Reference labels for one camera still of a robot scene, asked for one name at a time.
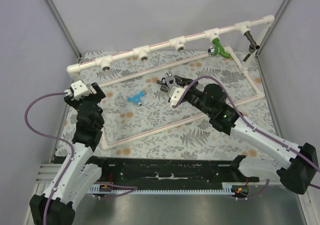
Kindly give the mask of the chrome metal faucet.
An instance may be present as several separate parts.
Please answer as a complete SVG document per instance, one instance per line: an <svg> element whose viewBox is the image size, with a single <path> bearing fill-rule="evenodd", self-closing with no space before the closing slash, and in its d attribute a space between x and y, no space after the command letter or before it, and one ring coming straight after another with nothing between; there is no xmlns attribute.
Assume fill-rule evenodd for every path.
<svg viewBox="0 0 320 225"><path fill-rule="evenodd" d="M161 79L161 82L164 85L166 85L170 90L172 87L176 85L176 78L170 71L168 71L166 73L166 76Z"/></svg>

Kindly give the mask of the green plastic faucet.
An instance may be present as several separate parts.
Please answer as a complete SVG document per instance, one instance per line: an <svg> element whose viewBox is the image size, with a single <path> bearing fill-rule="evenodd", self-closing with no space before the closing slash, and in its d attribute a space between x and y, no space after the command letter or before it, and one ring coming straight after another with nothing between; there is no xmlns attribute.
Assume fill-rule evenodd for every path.
<svg viewBox="0 0 320 225"><path fill-rule="evenodd" d="M218 37L212 40L212 46L207 50L207 53L210 56L221 56L225 59L230 59L231 54L226 52L224 47L220 43L220 39Z"/></svg>

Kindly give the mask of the white PVC pipe frame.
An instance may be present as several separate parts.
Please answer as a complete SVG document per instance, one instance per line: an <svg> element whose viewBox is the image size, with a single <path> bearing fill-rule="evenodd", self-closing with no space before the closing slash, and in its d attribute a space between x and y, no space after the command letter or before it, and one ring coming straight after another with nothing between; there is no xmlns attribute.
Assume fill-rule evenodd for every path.
<svg viewBox="0 0 320 225"><path fill-rule="evenodd" d="M77 81L80 78L79 74L84 70L88 70L91 68L101 68L103 71L106 71L107 69L110 68L112 63L114 63L116 61L128 59L128 58L138 58L140 61L145 62L148 60L150 53L155 52L155 51L159 51L159 50L163 50L163 49L167 49L167 48L175 48L177 52L181 53L185 50L185 45L188 42L197 41L197 40L201 40L201 39L209 39L210 41L212 41L214 38L220 38L219 36L221 34L234 32L234 31L238 31L238 32L244 34L246 31L251 31L250 30L251 27L259 26L259 25L263 26L263 29L257 39L258 43L261 43L262 40L265 38L269 28L271 27L274 19L275 18L273 15L268 15L268 16L265 16L265 17L262 17L260 19L256 19L253 21L243 21L243 22L231 25L231 26L226 26L226 27L222 27L222 28L213 28L213 29L209 29L204 32L193 34L193 35L179 36L179 37L171 38L168 41L161 42L158 44L144 45L141 47L133 48L132 50L129 50L129 51L125 51L125 52L121 52L121 53L117 53L117 54L112 54L112 55L105 55L105 56L101 56L101 57L95 58L93 60L84 62L84 63L76 63L73 65L69 65L66 68L66 70L67 70L69 76ZM225 46L223 48L225 49L226 52L230 53L231 58L238 66L239 71L245 76L245 78L247 79L247 81L249 82L249 84L251 85L251 87L255 91L254 96L246 98L244 100L237 101L236 105L245 105L250 102L263 99L265 97L265 93L259 88L258 84L254 81L254 79L251 77L250 73L248 72L249 63L252 61L253 55L251 55L246 62L242 62L236 56L236 54L234 53L234 50L232 49L231 46ZM147 70L135 72L135 73L127 75L127 76L115 78L113 80L103 82L99 86L101 88L106 88L111 85L115 85L115 84L118 84L121 82L126 82L126 81L136 79L136 78L139 78L142 76L146 76L146 75L149 75L149 74L152 74L155 72L164 71L166 69L170 69L170 68L173 68L176 66L186 65L188 63L193 63L193 62L196 62L197 60L205 59L208 57L210 57L210 55L206 52L204 54L180 59L180 60L173 61L173 62L164 64L164 65L153 67L153 68L150 68ZM113 148L116 148L116 147L119 147L119 146L122 146L125 144L129 144L129 143L132 143L134 141L137 141L137 140L140 140L143 138L146 138L148 136L153 136L155 134L159 134L159 133L162 133L162 132L165 132L168 130L173 130L174 128L182 127L186 124L190 124L192 122L195 122L195 121L198 121L198 120L201 120L204 118L205 118L205 115L203 115L203 114L190 116L190 117L182 119L180 121L170 123L166 126L162 126L160 128L147 131L145 133L137 134L132 137L116 141L114 143L108 142L106 135L105 135L106 129L103 128L102 129L103 134L102 134L102 138L101 138L101 142L100 142L101 149L103 151L108 151Z"/></svg>

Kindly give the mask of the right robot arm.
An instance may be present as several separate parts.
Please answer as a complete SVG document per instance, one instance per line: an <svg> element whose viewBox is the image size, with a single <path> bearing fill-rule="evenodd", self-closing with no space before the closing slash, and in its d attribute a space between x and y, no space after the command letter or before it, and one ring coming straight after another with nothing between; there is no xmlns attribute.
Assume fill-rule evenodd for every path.
<svg viewBox="0 0 320 225"><path fill-rule="evenodd" d="M273 162L254 162L242 158L236 167L244 176L279 179L291 192L305 194L320 171L316 148L307 142L303 145L290 142L260 128L237 109L216 78L206 78L214 82L207 84L203 91L197 89L201 77L194 80L177 75L163 78L171 107L188 102L209 117L215 130L241 139L273 159Z"/></svg>

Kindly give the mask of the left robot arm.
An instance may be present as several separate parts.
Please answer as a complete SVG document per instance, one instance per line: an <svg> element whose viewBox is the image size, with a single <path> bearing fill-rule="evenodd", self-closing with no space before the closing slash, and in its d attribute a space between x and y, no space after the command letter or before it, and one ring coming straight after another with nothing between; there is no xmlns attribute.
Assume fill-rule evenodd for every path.
<svg viewBox="0 0 320 225"><path fill-rule="evenodd" d="M98 158L93 158L104 127L99 103L106 97L97 83L87 87L82 80L62 92L64 101L77 112L76 128L66 156L52 182L41 195L33 195L30 211L36 225L71 225L80 201L102 176Z"/></svg>

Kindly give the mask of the blue plastic faucet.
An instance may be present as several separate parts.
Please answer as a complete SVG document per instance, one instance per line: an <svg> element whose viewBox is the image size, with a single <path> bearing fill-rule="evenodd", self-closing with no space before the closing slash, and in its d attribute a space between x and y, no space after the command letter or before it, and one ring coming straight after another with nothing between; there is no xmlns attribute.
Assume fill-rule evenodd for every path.
<svg viewBox="0 0 320 225"><path fill-rule="evenodd" d="M127 100L131 103L136 104L137 106L142 106L142 100L141 97L143 97L146 94L146 91L143 90L140 93L134 95L133 97L128 97Z"/></svg>

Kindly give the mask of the dark bronze long faucet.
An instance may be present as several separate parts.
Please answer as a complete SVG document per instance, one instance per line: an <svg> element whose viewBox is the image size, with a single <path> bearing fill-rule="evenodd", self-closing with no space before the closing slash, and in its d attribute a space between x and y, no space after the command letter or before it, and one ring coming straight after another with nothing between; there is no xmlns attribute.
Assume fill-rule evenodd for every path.
<svg viewBox="0 0 320 225"><path fill-rule="evenodd" d="M157 80L156 83L157 83L158 85L160 85L160 90L161 90L162 92L168 93L169 88L168 88L166 85L164 85L161 80Z"/></svg>

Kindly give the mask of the floral patterned table mat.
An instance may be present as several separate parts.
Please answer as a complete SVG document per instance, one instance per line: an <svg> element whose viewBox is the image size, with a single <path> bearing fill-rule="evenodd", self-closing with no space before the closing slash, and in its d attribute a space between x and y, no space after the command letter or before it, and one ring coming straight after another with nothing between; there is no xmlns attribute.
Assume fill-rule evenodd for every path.
<svg viewBox="0 0 320 225"><path fill-rule="evenodd" d="M171 68L175 75L195 79L209 75L218 79L226 88L232 101L253 97L256 93L240 72L233 59L208 57ZM115 143L147 131L158 129L200 112L188 103L171 108L167 94L160 90L157 80L166 75L158 71L128 81L107 86L106 97L100 103L103 109L105 135L109 143ZM128 98L146 91L141 97L142 106L129 102ZM265 98L237 105L251 121L269 132L274 125ZM148 136L111 150L98 147L95 155L100 157L232 160L238 155L266 159L267 155L240 139L216 131L207 118Z"/></svg>

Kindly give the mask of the dark bronze installed faucet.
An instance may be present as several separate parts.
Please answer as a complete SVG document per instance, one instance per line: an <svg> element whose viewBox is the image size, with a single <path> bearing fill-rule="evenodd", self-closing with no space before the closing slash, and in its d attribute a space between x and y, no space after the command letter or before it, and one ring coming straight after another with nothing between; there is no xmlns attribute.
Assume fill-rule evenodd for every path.
<svg viewBox="0 0 320 225"><path fill-rule="evenodd" d="M248 58L255 52L257 51L260 46L256 43L254 40L253 36L251 35L251 32L248 30L243 34L247 40L249 41L249 48L248 48L248 54L244 57L242 60L243 62L246 62Z"/></svg>

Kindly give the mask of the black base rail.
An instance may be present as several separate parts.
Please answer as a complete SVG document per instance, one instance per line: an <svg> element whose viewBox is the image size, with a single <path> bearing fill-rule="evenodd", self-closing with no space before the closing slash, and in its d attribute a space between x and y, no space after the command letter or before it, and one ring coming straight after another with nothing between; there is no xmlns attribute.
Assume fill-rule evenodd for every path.
<svg viewBox="0 0 320 225"><path fill-rule="evenodd" d="M235 160L150 159L91 156L89 164L102 170L99 182L120 186L136 186L140 190L155 189L208 189L222 183L254 183L258 177L246 177Z"/></svg>

